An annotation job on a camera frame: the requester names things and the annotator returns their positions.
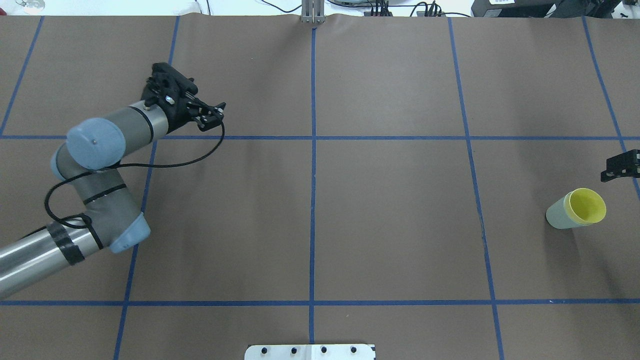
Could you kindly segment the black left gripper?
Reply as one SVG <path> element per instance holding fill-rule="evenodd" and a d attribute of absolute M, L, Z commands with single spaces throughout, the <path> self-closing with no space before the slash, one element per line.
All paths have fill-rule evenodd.
<path fill-rule="evenodd" d="M 154 63 L 141 100 L 146 107 L 160 107 L 166 116 L 167 135 L 190 122 L 196 123 L 200 132 L 224 125 L 227 103 L 208 105 L 197 98 L 197 93 L 194 79 L 187 78 L 168 63 Z"/>

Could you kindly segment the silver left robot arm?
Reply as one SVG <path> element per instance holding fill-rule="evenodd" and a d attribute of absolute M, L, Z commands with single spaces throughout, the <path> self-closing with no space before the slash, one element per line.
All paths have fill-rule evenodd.
<path fill-rule="evenodd" d="M 122 160 L 188 123 L 201 132 L 224 130 L 227 104 L 208 104 L 198 92 L 194 78 L 154 63 L 140 100 L 67 132 L 50 159 L 58 179 L 43 200 L 50 223 L 1 249 L 2 300 L 102 249 L 121 253 L 150 237 L 120 170 L 155 164 Z"/>

